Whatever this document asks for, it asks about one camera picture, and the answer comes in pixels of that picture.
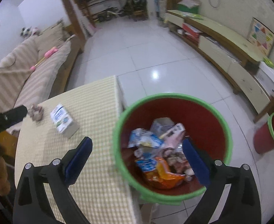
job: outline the striped sofa cover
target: striped sofa cover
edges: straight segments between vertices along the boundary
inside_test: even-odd
[[[30,67],[38,60],[38,48],[32,36],[0,61],[0,113],[20,105],[31,107],[48,99],[59,68],[71,51],[70,38],[58,52],[45,60],[34,72]],[[21,123],[9,128],[13,134]]]

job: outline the orange snack bag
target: orange snack bag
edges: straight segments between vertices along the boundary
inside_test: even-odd
[[[167,162],[160,157],[155,157],[156,167],[151,171],[144,171],[147,182],[157,189],[171,189],[180,185],[185,175],[171,173]]]

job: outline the pink package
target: pink package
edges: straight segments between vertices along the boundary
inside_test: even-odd
[[[45,58],[48,59],[51,57],[51,55],[53,55],[54,53],[56,53],[58,51],[57,47],[53,47],[52,49],[48,50],[45,53]]]
[[[163,139],[164,141],[163,148],[175,149],[183,140],[184,135],[185,127],[183,126],[183,124],[176,124],[170,130],[160,136],[160,139]]]

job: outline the metal screw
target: metal screw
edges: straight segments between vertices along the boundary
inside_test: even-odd
[[[244,164],[244,165],[243,165],[243,168],[244,168],[245,170],[249,170],[249,169],[250,169],[250,167],[249,167],[247,164]]]
[[[60,159],[54,159],[52,163],[53,165],[58,165],[60,163]]]
[[[32,166],[31,163],[27,163],[27,164],[25,165],[25,168],[26,168],[26,169],[29,169],[29,168],[31,168],[31,166]]]
[[[215,165],[216,166],[221,166],[222,165],[222,162],[220,160],[215,160]]]

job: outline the blue gripper pad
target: blue gripper pad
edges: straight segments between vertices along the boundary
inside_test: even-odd
[[[192,167],[198,181],[200,184],[208,187],[210,185],[210,170],[200,158],[199,154],[194,149],[189,139],[183,140],[182,145],[183,153],[185,154],[186,159]]]
[[[64,183],[66,186],[73,185],[77,181],[92,150],[93,141],[86,136],[76,149],[69,150],[63,157],[62,161],[66,163],[64,167]]]

